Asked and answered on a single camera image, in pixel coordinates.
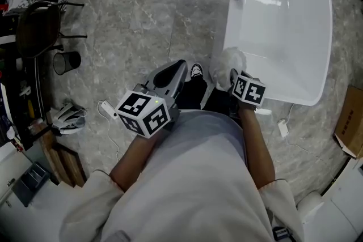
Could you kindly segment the brown cardboard box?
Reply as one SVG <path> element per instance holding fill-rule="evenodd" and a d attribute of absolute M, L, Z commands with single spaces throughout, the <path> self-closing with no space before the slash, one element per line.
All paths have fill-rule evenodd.
<path fill-rule="evenodd" d="M 334 137 L 345 153 L 363 158 L 363 90 L 348 86 Z"/>

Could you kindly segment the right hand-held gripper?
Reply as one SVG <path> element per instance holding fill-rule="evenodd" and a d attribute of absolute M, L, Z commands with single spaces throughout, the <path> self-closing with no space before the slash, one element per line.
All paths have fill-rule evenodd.
<path fill-rule="evenodd" d="M 242 103 L 260 108 L 263 104 L 266 85 L 258 79 L 251 78 L 242 71 L 238 74 L 236 69 L 230 70 L 231 94 Z"/>

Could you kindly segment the white cylinder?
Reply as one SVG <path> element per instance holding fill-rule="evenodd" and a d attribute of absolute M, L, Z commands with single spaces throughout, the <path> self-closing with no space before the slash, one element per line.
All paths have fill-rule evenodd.
<path fill-rule="evenodd" d="M 297 210 L 303 224 L 307 224 L 315 216 L 318 210 L 323 206 L 322 196 L 316 192 L 310 192 L 297 205 Z"/>

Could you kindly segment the person's black white shoe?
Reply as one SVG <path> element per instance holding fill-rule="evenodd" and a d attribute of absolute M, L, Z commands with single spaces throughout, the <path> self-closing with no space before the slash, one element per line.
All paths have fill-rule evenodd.
<path fill-rule="evenodd" d="M 190 76 L 191 79 L 196 79 L 196 78 L 203 78 L 204 77 L 204 72 L 203 72 L 203 68 L 199 63 L 194 63 L 191 67 L 191 72 L 190 72 Z"/>

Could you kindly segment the person's right forearm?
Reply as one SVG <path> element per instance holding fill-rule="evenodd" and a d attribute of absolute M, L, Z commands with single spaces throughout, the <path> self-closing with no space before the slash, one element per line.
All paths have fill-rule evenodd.
<path fill-rule="evenodd" d="M 238 102 L 248 171 L 258 189 L 275 181 L 276 173 L 271 155 L 263 138 L 254 107 Z"/>

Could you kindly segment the person's black trousers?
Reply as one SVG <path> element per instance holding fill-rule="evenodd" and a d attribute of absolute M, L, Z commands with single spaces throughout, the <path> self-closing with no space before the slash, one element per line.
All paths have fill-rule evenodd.
<path fill-rule="evenodd" d="M 176 105 L 183 110 L 202 109 L 230 116 L 230 110 L 237 108 L 237 101 L 226 91 L 214 88 L 204 107 L 201 107 L 207 87 L 208 85 L 203 77 L 193 77 L 190 81 L 184 83 L 181 93 L 176 98 Z"/>

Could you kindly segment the white bathtub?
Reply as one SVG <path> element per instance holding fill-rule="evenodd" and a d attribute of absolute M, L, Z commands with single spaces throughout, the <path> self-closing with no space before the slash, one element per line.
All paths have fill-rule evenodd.
<path fill-rule="evenodd" d="M 332 44 L 331 0 L 229 0 L 223 44 L 247 58 L 266 97 L 312 106 L 321 98 Z"/>

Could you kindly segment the grey compartment tray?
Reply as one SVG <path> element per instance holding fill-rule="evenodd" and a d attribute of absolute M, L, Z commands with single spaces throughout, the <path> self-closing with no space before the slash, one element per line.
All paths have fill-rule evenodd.
<path fill-rule="evenodd" d="M 23 206 L 28 207 L 49 178 L 50 173 L 38 162 L 35 162 L 15 182 L 12 191 Z"/>

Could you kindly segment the white cabinet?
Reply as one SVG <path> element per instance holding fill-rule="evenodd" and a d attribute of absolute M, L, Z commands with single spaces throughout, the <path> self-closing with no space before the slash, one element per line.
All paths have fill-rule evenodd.
<path fill-rule="evenodd" d="M 363 158 L 351 159 L 321 196 L 323 206 L 303 224 L 305 242 L 363 242 Z"/>

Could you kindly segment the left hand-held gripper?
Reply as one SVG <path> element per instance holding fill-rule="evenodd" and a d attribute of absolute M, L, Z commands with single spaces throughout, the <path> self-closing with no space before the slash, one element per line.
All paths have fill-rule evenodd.
<path fill-rule="evenodd" d="M 147 86 L 137 84 L 128 90 L 115 108 L 124 126 L 145 138 L 163 128 L 170 130 L 180 114 L 174 98 L 182 90 L 187 72 L 185 60 L 168 62 L 149 74 Z M 153 91 L 156 88 L 163 95 Z"/>

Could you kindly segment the black mesh waste bin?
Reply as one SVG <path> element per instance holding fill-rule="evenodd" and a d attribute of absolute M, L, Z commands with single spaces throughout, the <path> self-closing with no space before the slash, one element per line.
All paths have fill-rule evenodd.
<path fill-rule="evenodd" d="M 78 52 L 56 53 L 53 57 L 53 68 L 57 75 L 63 75 L 78 68 L 81 56 Z"/>

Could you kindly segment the brown wicker chair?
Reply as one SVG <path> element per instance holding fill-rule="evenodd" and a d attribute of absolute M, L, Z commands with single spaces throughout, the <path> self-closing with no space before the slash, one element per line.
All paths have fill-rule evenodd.
<path fill-rule="evenodd" d="M 61 39 L 86 39 L 87 35 L 64 35 L 61 33 L 61 8 L 80 6 L 81 3 L 63 2 L 52 4 L 37 1 L 26 8 L 18 20 L 15 43 L 23 58 L 36 58 L 51 50 L 63 51 L 63 45 L 56 45 Z"/>

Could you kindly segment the white cloth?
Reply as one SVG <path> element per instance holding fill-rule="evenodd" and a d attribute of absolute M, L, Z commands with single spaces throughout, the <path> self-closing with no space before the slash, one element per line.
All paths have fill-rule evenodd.
<path fill-rule="evenodd" d="M 246 55 L 236 46 L 225 48 L 219 55 L 212 55 L 209 74 L 216 89 L 227 91 L 231 87 L 232 69 L 235 69 L 238 74 L 247 69 Z"/>

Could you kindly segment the person's white shirt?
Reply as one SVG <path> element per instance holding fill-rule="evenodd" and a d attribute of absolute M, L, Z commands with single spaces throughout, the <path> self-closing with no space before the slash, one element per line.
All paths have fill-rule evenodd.
<path fill-rule="evenodd" d="M 60 242 L 274 242 L 276 226 L 304 241 L 288 182 L 256 187 L 242 125 L 220 113 L 182 113 L 126 192 L 109 174 L 90 174 Z"/>

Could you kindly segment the black cluttered desk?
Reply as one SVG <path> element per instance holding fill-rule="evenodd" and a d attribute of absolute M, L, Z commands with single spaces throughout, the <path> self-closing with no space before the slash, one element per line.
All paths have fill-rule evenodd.
<path fill-rule="evenodd" d="M 50 127 L 42 93 L 41 58 L 23 58 L 15 36 L 0 36 L 0 83 L 6 112 L 25 150 Z"/>

